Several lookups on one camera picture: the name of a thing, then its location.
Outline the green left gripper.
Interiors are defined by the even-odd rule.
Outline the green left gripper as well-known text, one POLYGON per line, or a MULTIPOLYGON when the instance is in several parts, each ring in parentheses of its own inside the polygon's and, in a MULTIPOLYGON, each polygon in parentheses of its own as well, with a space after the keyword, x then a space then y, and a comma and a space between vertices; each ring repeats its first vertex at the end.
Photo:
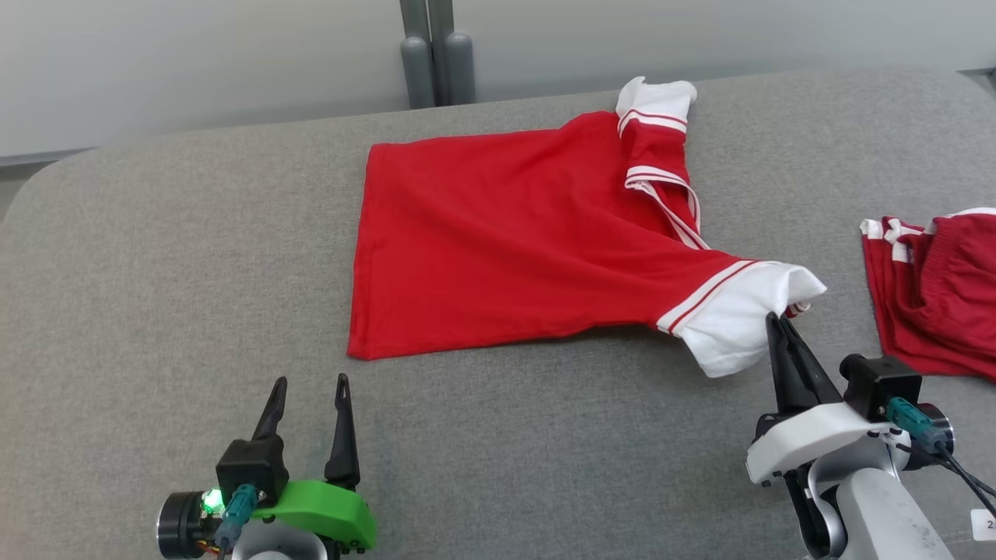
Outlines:
MULTIPOLYGON (((288 380, 279 376, 251 437, 252 442, 281 440, 279 422, 287 400, 288 380)), ((335 435, 324 467, 324 481, 289 481, 276 506, 259 506, 253 519, 274 518, 290 526, 341 543, 348 549, 377 545, 377 522, 366 500, 356 493, 360 473, 349 377, 335 385, 335 435)))

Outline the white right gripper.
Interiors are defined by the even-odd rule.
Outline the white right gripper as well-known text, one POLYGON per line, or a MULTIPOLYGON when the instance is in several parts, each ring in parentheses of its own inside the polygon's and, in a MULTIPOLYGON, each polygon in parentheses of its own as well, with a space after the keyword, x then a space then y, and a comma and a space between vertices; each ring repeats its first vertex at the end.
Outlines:
POLYGON ((812 485, 843 481, 865 468, 899 476, 910 461, 899 446, 910 446, 910 435, 889 422, 868 422, 844 404, 786 316, 769 313, 765 322, 778 414, 808 411, 777 423, 751 444, 745 462, 750 481, 773 482, 807 464, 814 468, 812 485))

